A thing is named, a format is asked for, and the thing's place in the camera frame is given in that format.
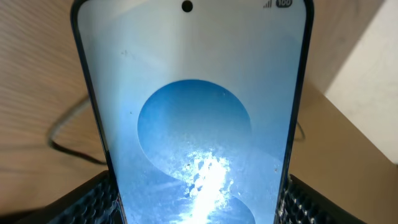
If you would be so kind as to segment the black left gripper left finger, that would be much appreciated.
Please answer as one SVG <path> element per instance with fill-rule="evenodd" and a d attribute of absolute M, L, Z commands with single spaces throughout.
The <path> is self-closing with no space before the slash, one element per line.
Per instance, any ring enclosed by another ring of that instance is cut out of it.
<path fill-rule="evenodd" d="M 17 224 L 125 224 L 119 192 L 103 171 Z"/>

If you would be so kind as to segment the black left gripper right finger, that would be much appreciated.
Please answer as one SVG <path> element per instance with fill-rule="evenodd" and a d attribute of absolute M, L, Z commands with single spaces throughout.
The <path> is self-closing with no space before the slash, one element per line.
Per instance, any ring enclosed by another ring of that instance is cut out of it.
<path fill-rule="evenodd" d="M 364 222 L 290 174 L 284 182 L 276 224 L 364 224 Z"/>

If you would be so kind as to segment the blue Galaxy smartphone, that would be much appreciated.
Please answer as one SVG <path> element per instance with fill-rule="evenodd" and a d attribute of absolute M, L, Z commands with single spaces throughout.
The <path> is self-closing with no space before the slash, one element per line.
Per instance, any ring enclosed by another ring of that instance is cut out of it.
<path fill-rule="evenodd" d="M 276 223 L 307 0 L 87 0 L 72 31 L 127 223 Z"/>

